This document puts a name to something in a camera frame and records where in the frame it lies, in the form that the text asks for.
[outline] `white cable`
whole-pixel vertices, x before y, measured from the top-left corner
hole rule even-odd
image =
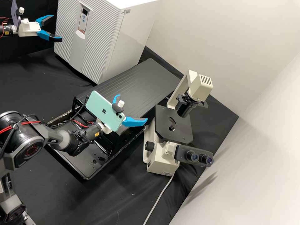
[[[143,225],[146,225],[146,223],[147,223],[148,219],[150,218],[151,213],[153,212],[154,208],[156,207],[158,201],[160,200],[160,198],[161,198],[161,196],[163,195],[163,193],[164,193],[164,191],[166,190],[166,188],[167,188],[167,187],[169,186],[169,184],[171,183],[171,181],[172,181],[172,179],[173,179],[173,177],[174,177],[174,174],[171,176],[171,178],[170,178],[169,182],[167,183],[167,185],[163,188],[163,190],[162,190],[162,192],[160,193],[159,197],[157,198],[155,204],[153,205],[151,211],[149,212],[147,218],[145,219],[145,222],[143,223]]]

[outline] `smartphone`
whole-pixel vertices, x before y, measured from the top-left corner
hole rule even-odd
[[[114,111],[112,104],[97,91],[92,91],[85,106],[112,131],[117,131],[125,118],[122,112]]]

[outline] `black tablecloth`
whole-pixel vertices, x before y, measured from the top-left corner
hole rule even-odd
[[[36,113],[50,121],[70,110],[73,97],[90,85],[65,67],[53,49],[0,65],[0,112]],[[211,96],[207,102],[208,110],[190,114],[192,144],[215,153],[238,117]],[[170,179],[146,172],[142,141],[87,182],[77,180],[43,149],[12,172],[16,192],[37,224],[142,224]],[[203,171],[180,164],[148,224],[168,224]]]

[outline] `white wall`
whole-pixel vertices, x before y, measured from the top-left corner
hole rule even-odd
[[[160,0],[147,46],[182,73],[209,76],[240,114],[300,51],[293,0]]]
[[[237,120],[177,224],[300,224],[300,55]]]

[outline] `display screen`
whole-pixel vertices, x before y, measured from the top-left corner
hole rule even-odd
[[[82,13],[84,14],[84,15],[88,15],[88,11],[87,10],[85,10],[85,9],[82,9]]]

